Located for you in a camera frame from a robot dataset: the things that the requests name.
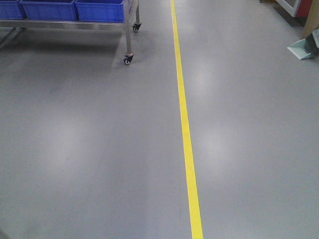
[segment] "yellow floor line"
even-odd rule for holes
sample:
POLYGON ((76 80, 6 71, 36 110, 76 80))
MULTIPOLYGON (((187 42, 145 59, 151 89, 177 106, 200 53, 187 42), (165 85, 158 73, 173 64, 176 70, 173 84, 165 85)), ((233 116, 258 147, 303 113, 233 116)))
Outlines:
POLYGON ((171 0, 171 15, 173 19, 174 45, 175 45, 176 67, 177 67, 181 126, 182 126, 184 156, 185 156, 185 166, 186 166, 186 180, 187 180, 187 191, 188 191, 188 201, 189 201, 190 224, 191 224, 192 238, 203 239, 203 229, 202 229, 202 223, 201 223, 201 217, 200 217, 196 173, 195 173, 195 166, 194 166, 193 149, 191 144, 184 76, 183 76, 183 68, 182 68, 180 45, 179 45, 178 25, 177 25, 177 17, 176 17, 175 9, 176 9, 175 0, 171 0))

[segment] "red object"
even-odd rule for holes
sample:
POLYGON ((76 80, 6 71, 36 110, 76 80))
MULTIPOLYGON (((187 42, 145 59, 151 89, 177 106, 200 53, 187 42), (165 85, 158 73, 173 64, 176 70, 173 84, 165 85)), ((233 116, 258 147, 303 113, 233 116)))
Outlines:
POLYGON ((312 3, 313 0, 302 0, 297 12, 297 17, 307 17, 309 15, 312 3))

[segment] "cart leg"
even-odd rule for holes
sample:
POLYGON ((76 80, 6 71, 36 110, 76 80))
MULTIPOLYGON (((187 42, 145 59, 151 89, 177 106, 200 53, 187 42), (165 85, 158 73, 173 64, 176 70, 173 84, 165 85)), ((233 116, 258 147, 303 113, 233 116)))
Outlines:
POLYGON ((134 22, 134 25, 133 25, 133 31, 134 32, 138 32, 142 23, 140 22, 140 3, 138 2, 138 6, 136 8, 136 22, 134 22))
POLYGON ((0 48, 4 47, 9 37, 12 36, 15 32, 16 32, 16 28, 14 27, 4 38, 0 40, 0 48))
POLYGON ((0 49, 3 48, 10 41, 15 40, 25 31, 26 28, 13 28, 4 38, 0 40, 0 49))
POLYGON ((133 59, 134 52, 132 50, 132 40, 131 40, 131 25, 130 25, 130 13, 129 13, 129 6, 127 0, 125 1, 125 38, 126 38, 126 54, 124 56, 124 63, 125 65, 129 65, 133 59))

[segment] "yellow tape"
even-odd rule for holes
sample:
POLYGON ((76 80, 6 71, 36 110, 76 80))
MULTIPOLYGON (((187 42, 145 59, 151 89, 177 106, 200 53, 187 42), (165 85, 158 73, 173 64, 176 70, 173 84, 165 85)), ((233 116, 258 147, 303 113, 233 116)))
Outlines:
POLYGON ((184 76, 183 76, 183 68, 182 68, 182 62, 181 62, 175 0, 171 0, 171 15, 173 19, 179 105, 180 105, 181 127, 182 127, 183 144, 184 144, 184 156, 185 156, 185 166, 186 166, 186 180, 187 180, 191 232, 192 232, 193 239, 203 239, 203 229, 202 229, 202 223, 201 223, 201 217, 200 217, 200 207, 199 207, 196 173, 195 173, 195 166, 194 166, 193 148, 192 148, 191 137, 190 137, 184 76))

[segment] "caster wheel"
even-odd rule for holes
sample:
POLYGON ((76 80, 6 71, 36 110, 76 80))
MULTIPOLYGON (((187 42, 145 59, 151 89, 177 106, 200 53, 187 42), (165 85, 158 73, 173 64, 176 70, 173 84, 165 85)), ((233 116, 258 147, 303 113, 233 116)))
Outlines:
POLYGON ((141 23, 140 24, 137 24, 137 23, 134 23, 133 25, 133 32, 138 32, 140 27, 141 27, 141 23))
POLYGON ((133 56, 125 56, 125 58, 123 59, 125 65, 130 65, 132 60, 133 56))
POLYGON ((133 26, 133 32, 138 32, 139 29, 136 26, 133 26))

